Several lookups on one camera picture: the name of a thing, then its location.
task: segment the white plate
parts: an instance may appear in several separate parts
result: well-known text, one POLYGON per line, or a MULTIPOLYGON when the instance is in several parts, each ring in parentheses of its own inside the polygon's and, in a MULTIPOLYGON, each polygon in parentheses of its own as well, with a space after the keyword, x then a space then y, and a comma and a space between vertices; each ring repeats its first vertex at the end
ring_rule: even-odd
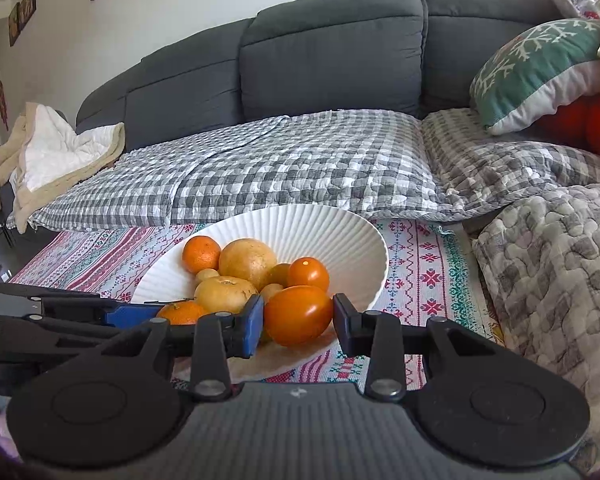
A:
MULTIPOLYGON (((389 254, 382 235, 367 220, 343 209, 314 204, 272 206, 209 225, 192 236, 213 238, 221 247, 238 238, 256 238, 276 253, 279 263, 302 256, 318 258, 329 271, 330 293, 343 292, 360 312, 371 308, 384 287, 389 254)), ((132 303, 192 298, 198 284, 181 264, 186 240, 160 257, 140 281, 132 303)), ((251 359, 229 359, 232 381, 256 381, 296 368, 336 340, 330 326, 309 343, 284 348, 262 345, 251 359)), ((176 376, 189 379, 189 360, 176 376)))

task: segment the patterned tablecloth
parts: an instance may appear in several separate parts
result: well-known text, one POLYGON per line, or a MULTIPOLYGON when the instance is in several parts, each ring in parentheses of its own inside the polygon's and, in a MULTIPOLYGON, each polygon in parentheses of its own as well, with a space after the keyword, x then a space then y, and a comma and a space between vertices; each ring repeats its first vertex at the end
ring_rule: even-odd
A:
MULTIPOLYGON (((11 281, 99 292, 130 301, 142 276, 167 250, 204 224, 62 232, 11 281)), ((468 237, 460 226, 441 230, 409 220, 376 222, 389 249, 384 291, 374 306, 403 324, 446 316, 491 340, 502 341, 488 312, 468 237)), ((352 381, 363 385, 368 359, 348 358, 336 343, 312 361, 268 379, 273 382, 352 381)), ((405 356, 410 389, 425 382, 422 359, 405 356)))

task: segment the white pillow trim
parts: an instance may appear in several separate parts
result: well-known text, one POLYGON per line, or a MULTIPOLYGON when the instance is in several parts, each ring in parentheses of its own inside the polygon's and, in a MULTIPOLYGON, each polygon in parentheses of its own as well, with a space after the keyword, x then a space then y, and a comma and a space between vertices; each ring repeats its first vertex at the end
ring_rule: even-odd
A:
POLYGON ((519 132, 543 115, 555 114, 558 106, 571 104, 583 95, 595 94, 600 94, 600 59, 571 66, 549 79, 520 106, 489 126, 487 132, 494 136, 519 132))

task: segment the tomato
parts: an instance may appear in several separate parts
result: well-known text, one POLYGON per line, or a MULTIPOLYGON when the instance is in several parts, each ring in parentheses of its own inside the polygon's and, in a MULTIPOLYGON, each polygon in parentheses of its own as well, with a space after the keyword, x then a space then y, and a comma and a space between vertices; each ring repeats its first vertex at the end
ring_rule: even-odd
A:
POLYGON ((320 261, 305 256, 298 258, 289 267, 287 284, 288 286, 313 285, 326 292, 329 289, 329 273, 320 261))
POLYGON ((264 329, 282 346, 317 338, 327 329, 331 319, 333 301, 316 286, 290 286, 264 306, 264 329))

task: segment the floor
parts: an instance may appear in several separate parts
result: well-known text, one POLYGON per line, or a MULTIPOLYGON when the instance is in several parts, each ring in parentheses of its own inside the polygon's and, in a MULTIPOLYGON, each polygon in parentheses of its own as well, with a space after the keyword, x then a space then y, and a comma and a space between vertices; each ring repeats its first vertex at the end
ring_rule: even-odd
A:
POLYGON ((49 245, 57 234, 43 228, 37 231, 28 228, 23 235, 11 230, 13 239, 11 248, 0 230, 0 282, 6 282, 19 272, 36 254, 49 245))

